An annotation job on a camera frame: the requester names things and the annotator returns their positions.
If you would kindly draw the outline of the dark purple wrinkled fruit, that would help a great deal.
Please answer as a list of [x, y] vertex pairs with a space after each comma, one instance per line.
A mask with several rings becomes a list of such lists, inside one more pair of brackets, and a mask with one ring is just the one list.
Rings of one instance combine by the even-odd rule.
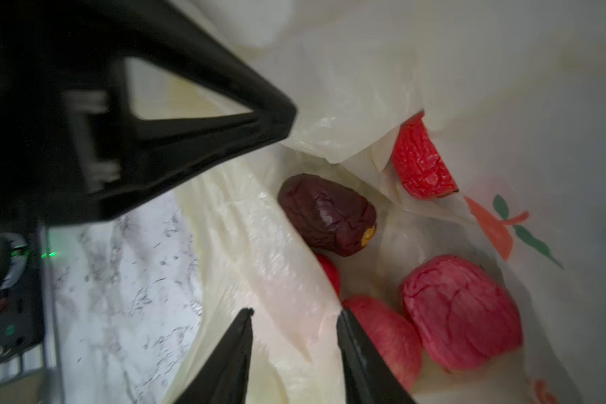
[[281, 185], [278, 202], [308, 246], [349, 257], [364, 249], [377, 229], [377, 213], [351, 188], [302, 173]]

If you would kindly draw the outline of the translucent yellowish plastic bag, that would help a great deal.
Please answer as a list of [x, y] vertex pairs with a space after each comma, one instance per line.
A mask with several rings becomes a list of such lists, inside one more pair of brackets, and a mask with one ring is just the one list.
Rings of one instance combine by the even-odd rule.
[[[204, 317], [166, 402], [244, 307], [254, 310], [249, 402], [343, 402], [341, 303], [277, 201], [287, 178], [313, 173], [378, 213], [370, 246], [338, 260], [346, 295], [381, 299], [416, 328], [402, 281], [455, 255], [518, 308], [523, 345], [483, 367], [449, 370], [423, 347], [415, 400], [606, 403], [606, 1], [202, 8], [298, 117], [280, 145], [178, 189]], [[436, 200], [409, 195], [392, 164], [401, 125], [422, 110], [459, 187]]]

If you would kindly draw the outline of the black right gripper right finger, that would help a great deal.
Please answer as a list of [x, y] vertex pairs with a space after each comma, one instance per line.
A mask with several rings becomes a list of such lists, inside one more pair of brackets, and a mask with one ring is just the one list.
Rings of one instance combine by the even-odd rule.
[[349, 309], [337, 321], [347, 404], [415, 404]]

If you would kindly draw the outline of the pink wrinkled fruit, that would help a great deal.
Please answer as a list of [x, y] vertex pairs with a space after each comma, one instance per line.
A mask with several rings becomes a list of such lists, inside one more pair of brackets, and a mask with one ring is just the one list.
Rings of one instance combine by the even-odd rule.
[[478, 369], [523, 345], [520, 314], [512, 298], [467, 259], [430, 259], [402, 281], [400, 293], [424, 350], [446, 369]]

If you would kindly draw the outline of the red apple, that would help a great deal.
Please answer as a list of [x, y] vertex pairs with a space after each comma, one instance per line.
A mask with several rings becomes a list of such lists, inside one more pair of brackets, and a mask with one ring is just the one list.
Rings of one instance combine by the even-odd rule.
[[371, 296], [351, 296], [343, 307], [352, 311], [389, 370], [409, 391], [423, 368], [423, 347], [414, 326]]
[[337, 296], [341, 294], [341, 277], [340, 273], [331, 259], [323, 254], [315, 254], [316, 259], [322, 266], [330, 284], [333, 286]]

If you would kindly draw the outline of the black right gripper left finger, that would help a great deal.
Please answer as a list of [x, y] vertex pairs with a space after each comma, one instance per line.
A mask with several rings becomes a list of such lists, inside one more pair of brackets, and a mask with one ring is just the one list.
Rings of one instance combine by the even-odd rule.
[[244, 404], [254, 342], [254, 310], [243, 308], [198, 375], [174, 401], [178, 404]]

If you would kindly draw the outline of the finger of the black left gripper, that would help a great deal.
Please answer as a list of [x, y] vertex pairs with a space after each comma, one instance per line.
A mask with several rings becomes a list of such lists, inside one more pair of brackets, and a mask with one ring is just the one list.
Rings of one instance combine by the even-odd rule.
[[113, 220], [295, 117], [169, 1], [0, 1], [0, 227]]

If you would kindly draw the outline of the wrinkled red fruit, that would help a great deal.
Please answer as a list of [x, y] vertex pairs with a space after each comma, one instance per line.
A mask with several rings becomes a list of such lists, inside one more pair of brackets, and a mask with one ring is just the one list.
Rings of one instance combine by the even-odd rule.
[[459, 192], [423, 122], [424, 111], [405, 121], [392, 151], [402, 187], [417, 200], [436, 200]]

